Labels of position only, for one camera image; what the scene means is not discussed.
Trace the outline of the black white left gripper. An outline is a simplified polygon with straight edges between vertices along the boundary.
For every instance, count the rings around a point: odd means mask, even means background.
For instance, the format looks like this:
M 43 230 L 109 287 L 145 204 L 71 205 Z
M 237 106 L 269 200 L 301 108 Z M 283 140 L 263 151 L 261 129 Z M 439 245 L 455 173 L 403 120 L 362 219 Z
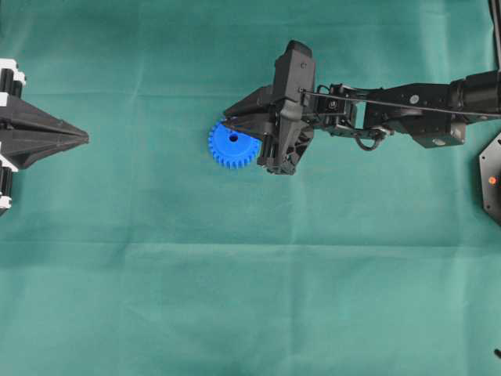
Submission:
M 2 214 L 12 206 L 15 172 L 89 141 L 87 132 L 21 100 L 25 85 L 26 76 L 18 63 L 1 58 Z

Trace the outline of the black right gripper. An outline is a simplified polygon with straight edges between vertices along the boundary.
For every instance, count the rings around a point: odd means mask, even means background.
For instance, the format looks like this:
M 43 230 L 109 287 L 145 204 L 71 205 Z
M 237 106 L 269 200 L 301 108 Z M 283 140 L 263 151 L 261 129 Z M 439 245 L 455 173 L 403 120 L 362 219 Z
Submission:
M 225 127 L 262 141 L 258 164 L 273 175 L 293 175 L 314 137 L 308 123 L 315 84 L 311 49 L 291 40 L 275 62 L 272 85 L 254 90 L 223 111 Z

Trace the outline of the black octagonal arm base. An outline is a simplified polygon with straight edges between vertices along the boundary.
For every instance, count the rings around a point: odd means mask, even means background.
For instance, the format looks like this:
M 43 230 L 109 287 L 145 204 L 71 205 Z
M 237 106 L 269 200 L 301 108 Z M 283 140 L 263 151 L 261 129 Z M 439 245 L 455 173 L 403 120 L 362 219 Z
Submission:
M 482 202 L 485 212 L 500 225 L 500 134 L 480 153 L 478 161 L 481 177 Z

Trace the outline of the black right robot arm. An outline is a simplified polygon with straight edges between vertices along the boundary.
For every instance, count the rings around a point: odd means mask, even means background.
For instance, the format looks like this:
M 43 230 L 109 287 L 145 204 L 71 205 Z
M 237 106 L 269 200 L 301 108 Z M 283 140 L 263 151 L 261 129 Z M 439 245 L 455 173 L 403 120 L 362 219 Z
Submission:
M 389 89 L 317 85 L 311 49 L 292 40 L 275 61 L 272 84 L 226 109 L 222 124 L 261 140 L 258 164 L 269 173 L 293 175 L 317 130 L 353 139 L 364 151 L 395 133 L 435 148 L 462 145 L 468 125 L 499 117 L 497 70 Z

